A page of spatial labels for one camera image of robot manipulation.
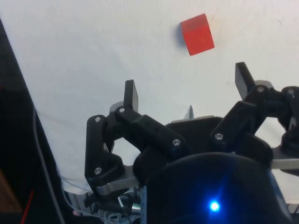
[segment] red wire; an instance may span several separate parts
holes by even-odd
[[[34,193],[34,191],[32,190],[31,193],[30,193],[30,196],[29,196],[29,199],[28,199],[26,208],[24,210],[24,213],[23,213],[22,220],[21,220],[20,224],[25,223],[25,220],[26,220],[26,217],[27,217],[27,214],[28,214],[28,211],[29,211],[29,207],[30,207],[30,204],[31,204],[31,201],[32,201],[32,198],[33,198],[33,193]]]

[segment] red cube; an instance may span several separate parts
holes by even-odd
[[[214,48],[206,14],[181,22],[181,28],[190,55]]]

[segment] white surface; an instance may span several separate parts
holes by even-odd
[[[298,85],[298,8],[296,0],[0,0],[0,17],[61,175],[86,187],[86,121],[122,100],[127,79],[139,112],[163,124],[189,105],[197,117],[225,115],[240,99],[236,62],[278,90]],[[179,23],[202,13],[215,48],[189,56]],[[273,121],[259,131],[272,146],[281,134]],[[115,151],[127,164],[138,154],[129,145]],[[276,177],[287,202],[299,203],[299,181]]]

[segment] metal bracket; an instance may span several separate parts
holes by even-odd
[[[281,147],[273,148],[274,159],[272,169],[299,169],[299,159],[287,156],[281,151]]]
[[[133,173],[133,166],[124,166],[124,167],[125,167],[125,173],[121,177],[117,178],[116,180],[110,183],[105,184],[104,186],[97,187],[97,192],[100,195],[103,196],[109,195],[112,192],[139,185],[139,182],[135,178]]]

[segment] blue led light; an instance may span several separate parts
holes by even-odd
[[[212,202],[212,203],[210,204],[210,209],[211,209],[212,211],[219,211],[219,209],[220,209],[220,205],[219,205],[217,202]]]

